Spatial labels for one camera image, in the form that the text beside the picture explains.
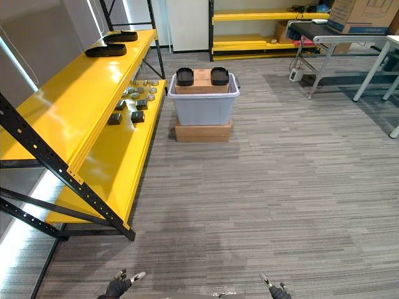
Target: white device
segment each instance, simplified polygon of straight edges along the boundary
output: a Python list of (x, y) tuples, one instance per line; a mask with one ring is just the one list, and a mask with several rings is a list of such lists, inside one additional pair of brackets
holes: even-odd
[(326, 19), (312, 19), (312, 22), (315, 24), (326, 24), (327, 20)]
[(304, 71), (303, 70), (293, 68), (291, 70), (291, 74), (289, 75), (289, 80), (293, 81), (293, 82), (301, 81), (303, 75), (304, 75)]

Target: white table leg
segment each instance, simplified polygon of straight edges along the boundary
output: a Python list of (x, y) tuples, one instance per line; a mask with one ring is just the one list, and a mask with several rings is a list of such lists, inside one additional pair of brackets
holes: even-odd
[(395, 81), (392, 83), (391, 87), (388, 89), (387, 93), (384, 94), (384, 96), (382, 97), (382, 99), (384, 101), (388, 100), (388, 98), (391, 96), (391, 94), (393, 94), (393, 92), (395, 91), (395, 89), (397, 89), (399, 85), (399, 76), (397, 76), (397, 78), (395, 79)]
[(397, 126), (392, 133), (389, 134), (390, 138), (396, 138), (397, 136), (399, 136), (399, 126)]
[(359, 98), (362, 96), (362, 93), (364, 92), (367, 85), (372, 80), (375, 72), (377, 71), (377, 69), (380, 66), (380, 64), (382, 63), (382, 61), (384, 60), (385, 56), (387, 56), (390, 48), (391, 48), (391, 45), (390, 45), (389, 41), (387, 41), (385, 43), (384, 47), (382, 48), (380, 55), (377, 57), (377, 60), (375, 61), (372, 69), (369, 71), (369, 73), (366, 76), (366, 79), (364, 79), (362, 85), (360, 86), (359, 90), (357, 91), (356, 95), (354, 96), (354, 98), (353, 98), (354, 102), (359, 101)]

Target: white table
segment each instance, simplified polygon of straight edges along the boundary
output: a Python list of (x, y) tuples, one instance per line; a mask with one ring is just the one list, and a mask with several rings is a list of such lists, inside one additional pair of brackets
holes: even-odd
[[(373, 78), (378, 67), (381, 65), (385, 56), (387, 56), (391, 47), (395, 47), (395, 48), (399, 49), (399, 36), (387, 36), (387, 42), (383, 46), (380, 55), (378, 56), (372, 69), (369, 71), (368, 75), (366, 76), (366, 79), (364, 79), (362, 86), (360, 86), (359, 90), (357, 91), (356, 95), (353, 98), (353, 100), (355, 102), (359, 101), (359, 98), (362, 96), (364, 90), (366, 89), (367, 85), (370, 83), (371, 79)], [(384, 94), (382, 99), (388, 100), (388, 98), (395, 91), (395, 89), (398, 87), (398, 85), (399, 85), (399, 76), (396, 78), (396, 80), (394, 81), (392, 86), (388, 89), (386, 94)], [(399, 125), (390, 133), (389, 137), (396, 138), (398, 135), (399, 135)]]

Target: black plastic container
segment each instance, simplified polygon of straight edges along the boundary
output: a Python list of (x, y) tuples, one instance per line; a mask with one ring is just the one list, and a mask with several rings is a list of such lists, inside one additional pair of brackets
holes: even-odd
[(176, 72), (176, 85), (191, 86), (194, 84), (194, 71), (188, 67), (182, 67)]
[(215, 86), (227, 85), (229, 83), (229, 71), (224, 67), (211, 69), (211, 83)]

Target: brown cardboard box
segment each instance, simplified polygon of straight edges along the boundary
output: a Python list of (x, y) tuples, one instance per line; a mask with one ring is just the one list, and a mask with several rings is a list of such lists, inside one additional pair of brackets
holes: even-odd
[(327, 25), (344, 34), (385, 34), (399, 0), (335, 0)]
[(231, 126), (181, 126), (176, 119), (175, 131), (177, 142), (229, 142)]
[(194, 84), (191, 86), (177, 86), (177, 94), (195, 94), (195, 93), (228, 93), (229, 84), (226, 85), (212, 85), (211, 69), (193, 70)]
[(393, 34), (395, 36), (399, 36), (399, 11), (397, 12), (396, 16), (393, 18), (389, 26), (388, 33)]
[(279, 44), (292, 44), (292, 39), (286, 37), (287, 22), (280, 21), (276, 23), (274, 37)]

